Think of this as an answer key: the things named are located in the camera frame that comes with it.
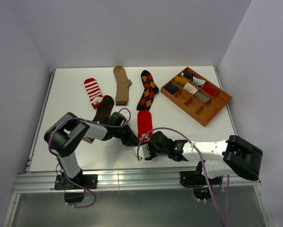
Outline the red patterned sock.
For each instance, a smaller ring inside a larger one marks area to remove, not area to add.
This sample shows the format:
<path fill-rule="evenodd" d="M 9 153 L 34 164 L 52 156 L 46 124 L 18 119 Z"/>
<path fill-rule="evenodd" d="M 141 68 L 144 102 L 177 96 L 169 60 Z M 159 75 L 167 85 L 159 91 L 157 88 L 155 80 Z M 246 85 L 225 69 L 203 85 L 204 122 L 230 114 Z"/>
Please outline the red patterned sock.
<path fill-rule="evenodd" d="M 148 110 L 140 110 L 137 114 L 137 125 L 138 125 L 138 139 L 141 140 L 142 137 L 150 130 L 152 127 L 152 116 Z"/>

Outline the navy blue sock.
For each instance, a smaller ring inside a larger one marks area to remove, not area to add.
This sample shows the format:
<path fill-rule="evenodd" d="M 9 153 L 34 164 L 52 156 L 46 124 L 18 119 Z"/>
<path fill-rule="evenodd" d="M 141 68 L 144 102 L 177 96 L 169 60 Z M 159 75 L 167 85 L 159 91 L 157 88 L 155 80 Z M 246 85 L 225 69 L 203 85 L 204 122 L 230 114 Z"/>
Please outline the navy blue sock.
<path fill-rule="evenodd" d="M 175 94 L 177 91 L 180 90 L 179 87 L 174 86 L 174 85 L 172 85 L 172 84 L 166 85 L 166 86 L 165 86 L 165 89 L 166 89 L 170 94 L 172 94 L 172 95 Z"/>

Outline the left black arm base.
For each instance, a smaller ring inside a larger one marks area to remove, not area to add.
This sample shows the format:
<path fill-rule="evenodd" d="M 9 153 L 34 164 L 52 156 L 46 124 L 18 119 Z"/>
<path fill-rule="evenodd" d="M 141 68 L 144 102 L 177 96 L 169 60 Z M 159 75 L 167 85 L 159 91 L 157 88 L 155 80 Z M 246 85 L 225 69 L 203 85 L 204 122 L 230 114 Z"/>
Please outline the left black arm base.
<path fill-rule="evenodd" d="M 76 184 L 83 186 L 87 189 L 96 189 L 97 187 L 98 175 L 81 175 L 76 176 L 73 179 L 73 182 Z M 58 175 L 55 180 L 54 189 L 56 191 L 64 191 L 64 200 L 67 203 L 78 204 L 83 201 L 85 198 L 86 192 L 67 192 L 69 190 L 78 190 L 80 189 L 78 186 L 72 184 L 64 175 Z"/>

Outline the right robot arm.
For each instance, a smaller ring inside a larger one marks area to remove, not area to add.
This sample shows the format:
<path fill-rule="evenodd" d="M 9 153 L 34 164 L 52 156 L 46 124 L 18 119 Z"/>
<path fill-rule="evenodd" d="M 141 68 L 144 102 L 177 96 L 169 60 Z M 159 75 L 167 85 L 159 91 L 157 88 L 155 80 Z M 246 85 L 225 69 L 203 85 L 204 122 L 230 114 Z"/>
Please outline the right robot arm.
<path fill-rule="evenodd" d="M 136 154 L 147 161 L 158 156 L 166 156 L 177 162 L 203 160 L 204 167 L 195 172 L 195 180 L 199 184 L 233 174 L 245 180 L 257 181 L 263 157 L 261 149 L 236 135 L 215 142 L 189 142 L 172 140 L 160 131 L 140 146 Z"/>

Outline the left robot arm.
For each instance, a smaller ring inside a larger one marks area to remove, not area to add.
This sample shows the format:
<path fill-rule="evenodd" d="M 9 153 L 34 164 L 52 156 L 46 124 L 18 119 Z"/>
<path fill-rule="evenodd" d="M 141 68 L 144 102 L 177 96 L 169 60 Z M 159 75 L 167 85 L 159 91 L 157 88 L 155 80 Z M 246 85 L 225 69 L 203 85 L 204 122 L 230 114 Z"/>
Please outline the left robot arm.
<path fill-rule="evenodd" d="M 137 146 L 140 142 L 127 124 L 127 119 L 119 112 L 114 112 L 106 123 L 66 113 L 45 133 L 44 140 L 54 150 L 52 154 L 58 158 L 67 175 L 65 183 L 72 189 L 77 189 L 82 184 L 82 169 L 78 165 L 75 149 L 83 138 L 101 141 L 117 138 L 127 147 Z"/>

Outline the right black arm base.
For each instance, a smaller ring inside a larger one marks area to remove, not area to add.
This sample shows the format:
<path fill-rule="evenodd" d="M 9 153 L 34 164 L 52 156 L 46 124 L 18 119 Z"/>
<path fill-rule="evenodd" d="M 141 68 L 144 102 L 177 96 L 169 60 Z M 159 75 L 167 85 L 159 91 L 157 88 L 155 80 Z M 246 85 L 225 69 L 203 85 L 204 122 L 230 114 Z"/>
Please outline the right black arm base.
<path fill-rule="evenodd" d="M 191 188 L 197 200 L 209 201 L 212 199 L 205 177 L 197 171 L 181 171 L 180 184 Z"/>

